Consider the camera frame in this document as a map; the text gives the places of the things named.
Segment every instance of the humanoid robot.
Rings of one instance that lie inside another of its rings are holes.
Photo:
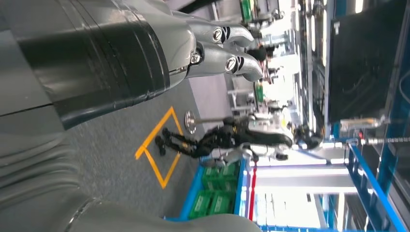
[[[0,1],[1,232],[258,232],[246,218],[165,221],[80,188],[65,131],[158,96],[185,78],[262,76],[237,25],[172,12],[162,0]]]
[[[162,130],[162,136],[155,138],[155,143],[161,155],[165,155],[166,147],[185,154],[195,159],[211,156],[203,159],[201,164],[208,167],[225,167],[245,158],[257,161],[259,156],[266,156],[276,160],[287,160],[286,150],[294,144],[306,144],[307,149],[314,149],[323,140],[320,132],[310,131],[307,125],[301,125],[293,129],[292,125],[281,125],[277,117],[257,118],[249,115],[234,119],[226,117],[222,126],[210,129],[199,141],[178,133]],[[273,148],[274,152],[257,154],[251,146],[263,145]]]

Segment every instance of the green plastic bin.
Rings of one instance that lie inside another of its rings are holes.
[[[207,190],[220,190],[220,171],[216,168],[205,168],[202,175],[202,185]]]
[[[234,211],[235,194],[232,192],[218,191],[212,199],[209,215],[231,214]]]
[[[233,163],[221,170],[206,168],[202,176],[202,184],[207,190],[236,191],[238,174],[238,163]]]
[[[242,19],[244,22],[249,22],[252,20],[252,7],[251,7],[251,2],[250,0],[241,0],[240,1],[240,6],[241,6],[241,13],[242,13]]]
[[[236,191],[238,185],[239,164],[231,164],[221,170],[219,175],[219,188],[224,191]]]
[[[189,219],[200,218],[208,215],[209,207],[212,203],[212,198],[215,193],[207,190],[199,191],[196,195],[194,204],[190,214],[188,215]]]

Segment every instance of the blue metal frame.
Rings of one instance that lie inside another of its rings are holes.
[[[286,232],[339,232],[334,229],[305,228],[305,227],[287,227],[287,226],[260,226],[262,231],[286,231]],[[361,231],[344,231],[344,232],[361,232]]]
[[[245,159],[242,159],[240,169],[239,169],[238,187],[236,189],[236,198],[235,198],[235,207],[234,207],[234,214],[236,215],[239,215],[239,213],[241,212],[242,186],[244,183],[246,183],[246,179],[244,178],[245,169],[246,169],[246,161]],[[168,221],[175,221],[175,222],[189,220],[188,216],[193,207],[198,191],[201,191],[204,189],[204,186],[202,185],[202,175],[204,174],[204,170],[205,169],[202,166],[198,167],[196,174],[194,176],[194,179],[192,180],[192,184],[188,192],[187,198],[184,202],[184,205],[182,206],[182,210],[181,210],[179,217],[177,218],[166,218],[165,217],[164,219]]]
[[[405,226],[390,205],[360,150],[356,145],[350,144],[349,147],[347,168],[368,215],[368,230],[405,232]],[[363,175],[360,175],[359,169],[364,171]]]
[[[404,100],[403,96],[398,91],[397,86],[400,82],[400,79],[409,71],[410,68],[409,65],[407,65],[410,61],[410,36],[408,35],[408,30],[410,29],[410,19],[406,17],[409,14],[409,9],[407,8],[403,17],[403,26],[400,35],[401,39],[398,41],[397,45],[395,64],[395,66],[397,67],[394,68],[393,72],[394,74],[398,73],[398,78],[397,76],[392,76],[391,80],[393,82],[393,86],[395,86],[393,88],[393,94],[391,94],[394,96],[394,99],[392,108],[387,110],[390,111],[389,117],[392,121],[394,121],[395,119],[409,118],[410,105],[408,102]],[[407,94],[409,93],[408,84],[407,88],[403,87],[403,90],[404,92],[407,92]],[[408,124],[408,121],[405,123],[396,123],[388,125],[386,128],[385,138],[395,138],[404,136],[406,131],[406,124]],[[381,189],[385,193],[388,193],[389,188],[391,186],[396,165],[397,156],[393,154],[388,144],[384,144],[381,150],[381,162],[379,165],[380,172],[377,175],[377,180],[381,186]]]
[[[236,188],[236,198],[235,198],[235,208],[234,214],[239,215],[241,212],[241,194],[242,194],[242,186],[244,184],[244,171],[246,169],[246,160],[241,160],[241,166],[239,168],[239,178],[238,178],[238,187]]]

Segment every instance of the metal pole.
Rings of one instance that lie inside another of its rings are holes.
[[[330,137],[329,125],[329,72],[330,72],[330,36],[331,20],[334,17],[334,0],[327,0],[326,5],[326,66],[324,68],[324,130],[325,138]]]
[[[211,123],[211,122],[222,122],[225,118],[224,117],[216,117],[216,118],[196,118],[193,119],[193,123],[196,125],[201,123]]]
[[[306,1],[307,6],[310,7],[311,1],[309,0]],[[308,94],[308,106],[309,106],[309,126],[315,130],[315,125],[313,125],[313,77],[312,77],[312,72],[313,72],[313,59],[312,59],[312,39],[314,38],[312,36],[312,23],[315,23],[314,21],[312,22],[312,17],[306,16],[306,37],[307,37],[307,42],[306,42],[306,50],[307,50],[307,94]]]

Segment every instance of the robot leg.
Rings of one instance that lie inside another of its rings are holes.
[[[171,132],[168,130],[168,128],[164,128],[162,130],[162,135],[164,136],[165,140],[170,140],[172,137],[176,138],[177,140],[189,144],[189,145],[198,145],[198,141],[193,140],[191,138],[188,138],[187,136],[175,133],[175,132]]]

